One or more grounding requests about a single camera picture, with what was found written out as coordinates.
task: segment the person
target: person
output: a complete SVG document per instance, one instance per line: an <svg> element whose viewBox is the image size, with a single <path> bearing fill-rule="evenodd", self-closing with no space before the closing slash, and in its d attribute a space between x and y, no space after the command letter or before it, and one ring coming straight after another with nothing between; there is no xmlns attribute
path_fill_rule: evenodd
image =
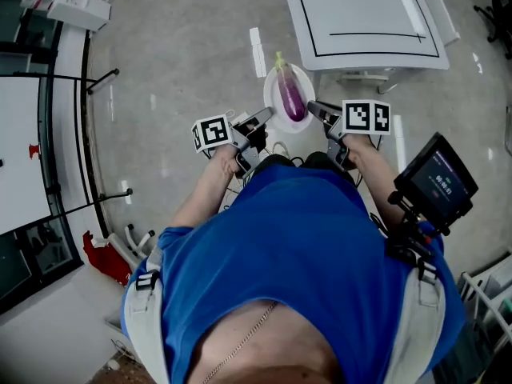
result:
<svg viewBox="0 0 512 384"><path fill-rule="evenodd" d="M396 230L403 211L387 201L393 170L367 136L343 142L386 227ZM300 167L267 157L218 213L238 170L235 155L231 145L215 151L158 240L169 382L384 382L411 266L386 255L351 176L323 153ZM440 333L426 332L435 341L425 371L465 319L441 238L429 249L446 305ZM143 273L141 266L130 283Z"/></svg>

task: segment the concrete floor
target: concrete floor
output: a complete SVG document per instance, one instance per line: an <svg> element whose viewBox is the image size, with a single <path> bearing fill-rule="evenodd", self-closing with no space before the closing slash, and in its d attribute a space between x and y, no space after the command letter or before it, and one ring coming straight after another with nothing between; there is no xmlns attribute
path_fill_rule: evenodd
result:
<svg viewBox="0 0 512 384"><path fill-rule="evenodd" d="M487 42L486 23L473 4L445 0L462 40L448 49L451 67L427 71L382 96L374 82L322 80L320 98L377 98L402 116L407 161L440 131L480 187L474 208L445 238L455 276L496 258L512 244L512 158L503 147L510 64L499 42ZM93 38L91 74L118 67L121 74L93 96L98 164L107 192L125 179L132 204L109 201L106 211L120 234L127 223L140 234L161 232L194 188L206 160L196 155L194 121L230 109L252 114L264 107L249 29L259 27L269 70L275 51L301 65L286 0L113 0L112 19ZM482 66L478 71L474 56ZM325 150L319 124L301 135L279 135L291 156ZM382 152L396 166L394 138ZM361 192L368 201L364 186Z"/></svg>

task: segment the small screen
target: small screen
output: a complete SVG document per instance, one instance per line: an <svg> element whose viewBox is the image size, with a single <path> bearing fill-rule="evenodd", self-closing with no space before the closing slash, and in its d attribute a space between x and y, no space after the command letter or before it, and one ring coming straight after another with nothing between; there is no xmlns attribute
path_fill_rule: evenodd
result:
<svg viewBox="0 0 512 384"><path fill-rule="evenodd" d="M412 183L443 217L453 213L469 195L460 177L438 150L412 177Z"/></svg>

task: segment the eggplant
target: eggplant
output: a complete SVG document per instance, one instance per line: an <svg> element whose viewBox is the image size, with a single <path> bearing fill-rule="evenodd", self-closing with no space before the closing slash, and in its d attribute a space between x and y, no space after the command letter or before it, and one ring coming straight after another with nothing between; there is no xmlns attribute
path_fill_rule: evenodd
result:
<svg viewBox="0 0 512 384"><path fill-rule="evenodd" d="M290 64L281 56L280 51L276 53L275 69L278 72L279 93L281 94L286 115L292 121L302 121L307 115L306 104L304 104L301 93L298 90L294 71Z"/></svg>

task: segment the necklace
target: necklace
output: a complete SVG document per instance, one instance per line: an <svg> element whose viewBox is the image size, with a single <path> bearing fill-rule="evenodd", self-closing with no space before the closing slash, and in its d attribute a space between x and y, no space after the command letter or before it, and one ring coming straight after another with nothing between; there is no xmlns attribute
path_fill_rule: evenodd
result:
<svg viewBox="0 0 512 384"><path fill-rule="evenodd" d="M263 324L265 323L265 321L268 319L270 313L272 313L272 310L274 310L274 308L276 307L278 303L277 302L272 302L272 304L270 305L270 307L268 309L266 309L266 312L263 313L263 316L259 319L259 321L254 325L254 327L252 329L250 329L249 333L247 334L247 336L244 337L244 339L240 342L240 344L238 344L236 346L236 348L231 352L230 355L228 355L226 358L224 358L219 364L217 364L217 366L211 371L211 373L209 373L206 378L204 379L204 381L202 382L202 384L207 384L209 380L212 379L212 377L214 375L216 375L216 373L218 373L218 371L223 368L229 360L231 360L236 354L237 352L240 351L240 349L242 347L244 347L244 345L250 340L251 337L253 337L254 333L256 333L259 328L261 326L263 326Z"/></svg>

